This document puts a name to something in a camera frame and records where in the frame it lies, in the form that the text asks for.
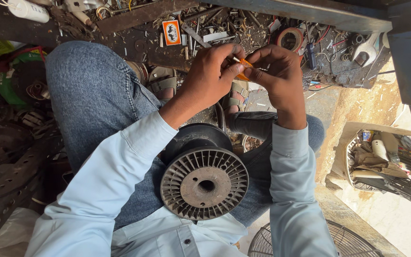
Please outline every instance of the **cluttered workbench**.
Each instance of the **cluttered workbench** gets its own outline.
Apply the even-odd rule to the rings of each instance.
[[[138,65],[143,74],[145,65],[188,71],[196,51],[208,45],[234,42],[250,54],[264,45],[278,44],[300,54],[305,89],[311,85],[371,88],[390,57],[380,33],[371,37],[327,24],[192,0],[110,0],[106,4],[99,0],[86,4],[64,0],[44,7],[49,10],[50,19],[40,23],[16,17],[10,8],[0,5],[0,39],[47,49],[71,40],[91,41],[106,45],[128,61],[144,64]],[[179,35],[174,44],[167,38],[172,27],[163,28],[163,22],[168,21],[178,24]],[[202,44],[194,37],[189,41],[190,34],[196,34]],[[313,45],[316,59],[313,70],[305,50],[308,43]],[[364,43],[375,47],[375,53],[361,53],[354,60],[353,49],[364,47]]]

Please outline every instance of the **man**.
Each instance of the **man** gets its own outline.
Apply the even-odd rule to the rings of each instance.
[[[269,207],[275,256],[337,256],[314,198],[314,150],[324,130],[305,114],[299,56],[275,45],[246,59],[268,71],[248,68],[245,75],[267,89],[277,113],[227,110],[232,131],[264,140],[240,156],[250,176],[243,201],[197,222],[163,206],[165,165],[157,154],[180,125],[230,91],[243,71],[241,64],[228,67],[226,57],[233,56],[246,57],[242,46],[200,50],[181,89],[162,106],[105,46],[57,47],[47,57],[47,80],[78,172],[37,220],[26,256],[244,256],[233,245]]]

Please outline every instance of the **hand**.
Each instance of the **hand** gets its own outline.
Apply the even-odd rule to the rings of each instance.
[[[304,129],[307,121],[299,55],[276,45],[267,45],[246,60],[255,68],[267,69],[270,64],[267,72],[247,68],[244,74],[267,90],[270,103],[277,109],[278,124],[287,129]]]
[[[209,108],[231,90],[232,80],[243,71],[242,64],[229,63],[226,57],[245,58],[239,44],[224,44],[198,51],[191,69],[177,94],[159,110],[174,129],[198,112]]]

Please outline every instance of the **foot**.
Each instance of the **foot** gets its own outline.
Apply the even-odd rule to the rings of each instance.
[[[240,102],[245,101],[245,98],[239,92],[234,91],[234,90],[231,91],[231,98],[235,98],[239,100]],[[238,111],[239,111],[239,107],[237,105],[231,105],[230,107],[224,110],[225,123],[226,123],[227,128],[229,128],[229,120],[231,119],[231,115],[237,113]]]
[[[165,80],[165,79],[168,79],[168,78],[172,78],[172,76],[169,75],[169,76],[166,76],[166,77],[162,77],[162,78],[159,78],[155,81],[152,81],[151,83],[157,82],[157,81],[162,81],[162,80]],[[174,97],[174,88],[166,88],[166,89],[163,89],[163,90],[160,90],[158,92],[153,93],[153,95],[155,95],[158,100],[171,99],[172,97]]]

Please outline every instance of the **shirt sleeve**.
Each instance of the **shirt sleeve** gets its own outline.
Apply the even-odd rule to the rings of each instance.
[[[315,154],[308,126],[291,130],[273,124],[270,193],[272,246],[276,257],[336,257],[337,250],[315,200]]]
[[[102,141],[37,220],[25,257],[110,256],[115,217],[177,132],[154,112]]]

